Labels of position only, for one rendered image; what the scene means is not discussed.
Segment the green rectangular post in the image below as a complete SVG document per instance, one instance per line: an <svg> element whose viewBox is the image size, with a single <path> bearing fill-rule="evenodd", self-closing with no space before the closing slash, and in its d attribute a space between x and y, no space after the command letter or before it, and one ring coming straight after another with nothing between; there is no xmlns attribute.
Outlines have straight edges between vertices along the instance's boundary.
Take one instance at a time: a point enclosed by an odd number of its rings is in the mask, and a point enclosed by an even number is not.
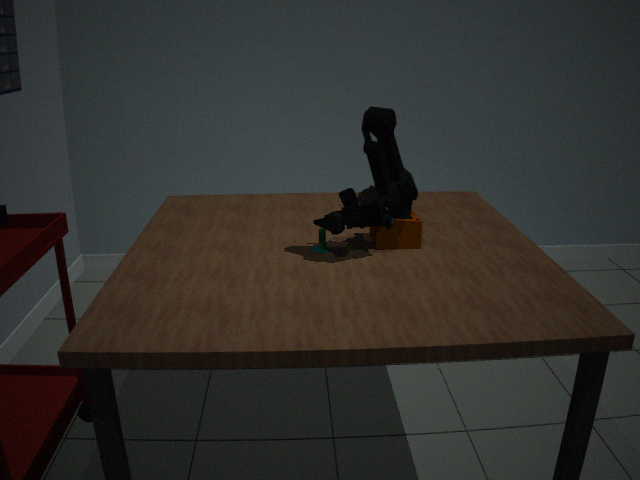
<svg viewBox="0 0 640 480"><path fill-rule="evenodd" d="M326 249L326 229L319 229L319 250Z"/></svg>

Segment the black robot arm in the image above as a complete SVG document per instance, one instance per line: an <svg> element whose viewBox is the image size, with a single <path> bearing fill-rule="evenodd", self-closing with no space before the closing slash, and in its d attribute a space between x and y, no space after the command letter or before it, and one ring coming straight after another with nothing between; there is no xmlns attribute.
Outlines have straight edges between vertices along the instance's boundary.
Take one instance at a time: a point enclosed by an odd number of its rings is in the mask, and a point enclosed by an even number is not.
<svg viewBox="0 0 640 480"><path fill-rule="evenodd" d="M403 168L394 136L397 125L395 111L369 107L364 112L362 122L364 152L375 186L370 185L361 191L358 198L353 188L339 192L344 205L342 212L362 208L368 227L386 226L389 230L395 219L412 219L412 200L416 200L418 190L411 174ZM377 142L372 140L369 132Z"/></svg>

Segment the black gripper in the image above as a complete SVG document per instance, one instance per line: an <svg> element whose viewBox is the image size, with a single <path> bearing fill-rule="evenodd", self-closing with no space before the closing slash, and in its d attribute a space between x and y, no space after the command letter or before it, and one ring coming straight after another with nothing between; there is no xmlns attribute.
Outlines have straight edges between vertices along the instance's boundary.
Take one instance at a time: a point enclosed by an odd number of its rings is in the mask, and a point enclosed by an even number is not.
<svg viewBox="0 0 640 480"><path fill-rule="evenodd" d="M344 231L345 225L347 225L347 229L353 227L368 227L365 215L362 208L346 212L342 212L342 210L333 211L325 215L324 218L314 220L313 222L315 225L330 231L332 235L337 235Z"/></svg>

